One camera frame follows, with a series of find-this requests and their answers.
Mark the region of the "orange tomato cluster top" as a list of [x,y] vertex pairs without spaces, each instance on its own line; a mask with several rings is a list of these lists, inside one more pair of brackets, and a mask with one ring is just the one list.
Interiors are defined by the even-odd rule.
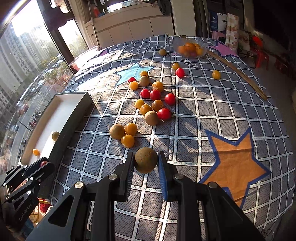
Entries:
[[155,81],[152,83],[152,88],[153,88],[153,90],[158,90],[158,91],[162,92],[164,90],[164,85],[160,81]]

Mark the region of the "yellow tomato upper pair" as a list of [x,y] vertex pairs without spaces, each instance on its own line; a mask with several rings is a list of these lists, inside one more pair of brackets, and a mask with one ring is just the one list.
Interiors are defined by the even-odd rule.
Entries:
[[135,123],[128,123],[125,126],[125,133],[134,136],[137,133],[137,125]]

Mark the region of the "lone red tomato far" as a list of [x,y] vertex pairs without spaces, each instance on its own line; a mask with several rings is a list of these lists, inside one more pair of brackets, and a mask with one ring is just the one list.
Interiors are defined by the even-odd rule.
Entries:
[[185,71],[183,68],[178,68],[176,70],[176,75],[178,78],[183,78],[185,76]]

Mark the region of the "red cherry tomato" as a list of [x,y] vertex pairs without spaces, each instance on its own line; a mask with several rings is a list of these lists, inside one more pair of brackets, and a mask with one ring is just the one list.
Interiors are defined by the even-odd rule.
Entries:
[[46,165],[47,162],[48,162],[48,161],[42,161],[41,164],[40,164],[40,166],[42,167],[42,166]]

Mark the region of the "red tomato by star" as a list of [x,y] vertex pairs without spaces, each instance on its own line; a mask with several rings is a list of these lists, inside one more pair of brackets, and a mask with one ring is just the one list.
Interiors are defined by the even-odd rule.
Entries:
[[130,77],[127,82],[131,83],[131,82],[134,82],[134,81],[136,81],[136,79],[134,77]]

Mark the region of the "yellow tomato pair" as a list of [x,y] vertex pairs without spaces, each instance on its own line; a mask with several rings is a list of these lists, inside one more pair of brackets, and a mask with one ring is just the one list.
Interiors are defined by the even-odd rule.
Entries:
[[125,133],[134,136],[137,133],[137,125],[135,123],[128,123],[125,126]]
[[120,142],[123,146],[125,146],[126,148],[132,148],[135,140],[134,137],[132,135],[124,135],[121,139]]

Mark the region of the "red plastic basin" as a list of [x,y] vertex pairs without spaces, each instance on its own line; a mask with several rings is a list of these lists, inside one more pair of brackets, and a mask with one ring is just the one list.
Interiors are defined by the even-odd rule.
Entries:
[[80,54],[77,56],[70,64],[69,66],[76,70],[79,71],[79,69],[88,61],[90,60],[93,56],[95,56],[99,52],[98,47],[93,47],[84,53]]

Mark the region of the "clear glass fruit bowl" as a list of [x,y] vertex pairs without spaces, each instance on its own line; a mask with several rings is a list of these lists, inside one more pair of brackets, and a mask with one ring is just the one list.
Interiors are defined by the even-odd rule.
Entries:
[[173,36],[172,45],[177,54],[188,59],[203,57],[208,50],[208,44],[201,40],[194,40],[177,36]]

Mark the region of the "red tomato cluster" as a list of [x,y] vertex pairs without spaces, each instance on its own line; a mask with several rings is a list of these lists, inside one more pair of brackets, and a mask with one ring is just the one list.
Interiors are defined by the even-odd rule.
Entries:
[[172,114],[170,109],[162,108],[157,112],[158,118],[163,121],[167,121],[171,118]]
[[170,105],[170,106],[173,106],[176,104],[176,97],[173,93],[168,93],[166,96],[165,96],[165,103],[167,105]]
[[161,99],[161,92],[159,90],[154,89],[149,93],[149,97],[153,101]]
[[145,98],[145,99],[150,98],[150,91],[144,88],[141,90],[140,95],[142,98]]

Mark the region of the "white tray with dark rim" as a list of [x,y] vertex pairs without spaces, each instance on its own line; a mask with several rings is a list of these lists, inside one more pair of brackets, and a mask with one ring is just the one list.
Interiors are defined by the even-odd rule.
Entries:
[[[21,163],[34,164],[41,157],[46,157],[55,166],[55,171],[40,185],[38,196],[48,199],[60,162],[74,131],[81,122],[93,100],[87,92],[56,94],[44,109],[26,143]],[[52,133],[59,132],[58,139],[52,140]],[[32,153],[40,151],[39,156]]]

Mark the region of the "brown fruit cluster centre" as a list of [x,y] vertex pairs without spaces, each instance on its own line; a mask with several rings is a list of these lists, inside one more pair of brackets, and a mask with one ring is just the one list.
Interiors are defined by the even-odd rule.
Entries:
[[158,114],[155,111],[148,111],[144,116],[144,121],[150,126],[155,126],[159,123]]

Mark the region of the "brown fruit by star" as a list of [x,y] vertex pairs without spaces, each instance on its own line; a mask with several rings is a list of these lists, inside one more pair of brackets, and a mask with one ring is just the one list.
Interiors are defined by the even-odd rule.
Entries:
[[142,87],[147,87],[150,83],[150,78],[148,76],[142,76],[139,80],[139,84]]

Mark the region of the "orange tomato cluster centre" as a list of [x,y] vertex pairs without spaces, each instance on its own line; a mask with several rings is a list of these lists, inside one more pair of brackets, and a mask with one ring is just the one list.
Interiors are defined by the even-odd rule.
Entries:
[[149,111],[152,111],[152,107],[149,106],[148,104],[143,104],[139,109],[139,113],[142,114],[143,116],[145,116],[145,114]]

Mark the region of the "white and blue bag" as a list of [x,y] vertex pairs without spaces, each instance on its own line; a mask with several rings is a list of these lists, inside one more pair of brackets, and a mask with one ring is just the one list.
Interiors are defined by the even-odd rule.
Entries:
[[223,32],[227,27],[227,15],[210,11],[210,31]]

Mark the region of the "large brown round fruit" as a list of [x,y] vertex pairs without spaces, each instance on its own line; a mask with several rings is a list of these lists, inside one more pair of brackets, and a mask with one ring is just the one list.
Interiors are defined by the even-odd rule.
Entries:
[[109,134],[112,139],[120,140],[125,135],[125,127],[117,123],[110,128]]

